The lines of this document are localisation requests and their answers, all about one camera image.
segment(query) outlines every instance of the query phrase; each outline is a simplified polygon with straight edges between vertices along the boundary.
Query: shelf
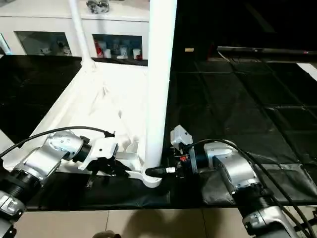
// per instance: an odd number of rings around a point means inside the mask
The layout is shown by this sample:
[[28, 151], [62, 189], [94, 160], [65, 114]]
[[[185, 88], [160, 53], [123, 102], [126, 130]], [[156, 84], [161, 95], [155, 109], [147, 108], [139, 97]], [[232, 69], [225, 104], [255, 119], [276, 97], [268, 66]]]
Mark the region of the shelf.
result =
[[[82, 19], [149, 22], [149, 0], [111, 0], [110, 11], [92, 14], [86, 0], [79, 0]], [[0, 7], [0, 17], [71, 18], [68, 0], [15, 0]]]

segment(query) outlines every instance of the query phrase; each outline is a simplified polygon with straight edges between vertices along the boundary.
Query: white pole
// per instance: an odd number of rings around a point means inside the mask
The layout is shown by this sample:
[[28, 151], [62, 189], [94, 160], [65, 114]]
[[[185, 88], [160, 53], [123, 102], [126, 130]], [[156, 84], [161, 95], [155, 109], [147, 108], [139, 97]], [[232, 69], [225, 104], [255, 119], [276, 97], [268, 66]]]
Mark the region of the white pole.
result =
[[145, 167], [160, 165], [177, 0], [150, 1]]
[[78, 0], [69, 0], [71, 17], [73, 19], [79, 47], [81, 51], [82, 65], [95, 67], [95, 62], [91, 59], [88, 49], [88, 44], [85, 37], [85, 32], [78, 9]]

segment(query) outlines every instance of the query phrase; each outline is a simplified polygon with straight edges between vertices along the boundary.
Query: floor tile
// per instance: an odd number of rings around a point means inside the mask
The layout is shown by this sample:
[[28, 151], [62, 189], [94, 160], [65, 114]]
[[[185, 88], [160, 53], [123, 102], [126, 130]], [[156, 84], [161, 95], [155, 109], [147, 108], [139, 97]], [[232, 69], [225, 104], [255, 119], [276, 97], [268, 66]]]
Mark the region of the floor tile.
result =
[[208, 238], [250, 238], [237, 208], [203, 210]]
[[[292, 215], [300, 222], [302, 223], [302, 219], [300, 218], [300, 216], [298, 215], [298, 213], [296, 212], [296, 210], [293, 207], [286, 207], [291, 213]], [[313, 211], [316, 209], [316, 207], [314, 206], [299, 206], [299, 209], [303, 212], [303, 214], [305, 215], [305, 217], [307, 218], [307, 220], [312, 219], [313, 216]], [[288, 220], [290, 221], [290, 223], [294, 226], [295, 223], [289, 219], [289, 217], [287, 217]], [[313, 231], [315, 232], [315, 234], [317, 234], [317, 225], [312, 226]], [[300, 237], [305, 237], [305, 235], [302, 232], [298, 232]]]
[[110, 211], [107, 230], [122, 238], [206, 238], [199, 209]]
[[92, 238], [104, 231], [108, 211], [26, 212], [15, 224], [17, 238]]

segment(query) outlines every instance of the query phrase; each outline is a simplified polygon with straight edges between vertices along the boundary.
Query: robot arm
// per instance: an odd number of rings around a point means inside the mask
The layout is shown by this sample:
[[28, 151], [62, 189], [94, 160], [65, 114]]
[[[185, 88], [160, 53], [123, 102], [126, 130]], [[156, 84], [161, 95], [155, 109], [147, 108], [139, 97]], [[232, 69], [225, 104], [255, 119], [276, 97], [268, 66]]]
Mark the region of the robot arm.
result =
[[171, 132], [171, 144], [181, 154], [175, 167], [151, 168], [146, 174], [163, 177], [174, 174], [184, 177], [187, 173], [197, 174], [206, 168], [217, 168], [233, 197], [241, 215], [242, 222], [251, 236], [297, 238], [293, 226], [281, 209], [275, 205], [271, 191], [259, 181], [252, 165], [233, 147], [222, 142], [206, 143], [204, 155], [197, 154], [195, 148], [186, 149], [192, 144], [192, 136], [180, 125]]
[[62, 160], [81, 162], [80, 170], [88, 169], [97, 174], [103, 171], [113, 175], [115, 170], [130, 170], [108, 166], [114, 161], [118, 149], [113, 137], [99, 138], [90, 143], [88, 138], [76, 136], [71, 131], [50, 134], [44, 144], [30, 152], [10, 173], [0, 181], [0, 238], [14, 237], [13, 227], [26, 210], [27, 202], [45, 185]]

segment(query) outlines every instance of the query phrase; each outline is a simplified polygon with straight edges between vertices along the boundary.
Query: black tablecloth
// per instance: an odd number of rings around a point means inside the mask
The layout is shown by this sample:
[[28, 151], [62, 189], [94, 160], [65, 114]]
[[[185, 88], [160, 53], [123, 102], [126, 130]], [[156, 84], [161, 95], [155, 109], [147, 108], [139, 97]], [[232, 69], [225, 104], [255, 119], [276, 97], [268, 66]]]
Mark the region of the black tablecloth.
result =
[[[105, 60], [115, 63], [126, 61]], [[146, 61], [129, 63], [146, 65]], [[80, 68], [80, 58], [0, 59], [0, 129], [28, 136]], [[181, 124], [195, 141], [224, 138], [252, 153], [298, 204], [317, 204], [317, 82], [296, 64], [191, 62], [172, 67], [162, 162], [169, 132]], [[141, 181], [56, 173], [31, 210], [234, 206], [217, 171], [187, 180]], [[278, 200], [285, 198], [268, 180]]]

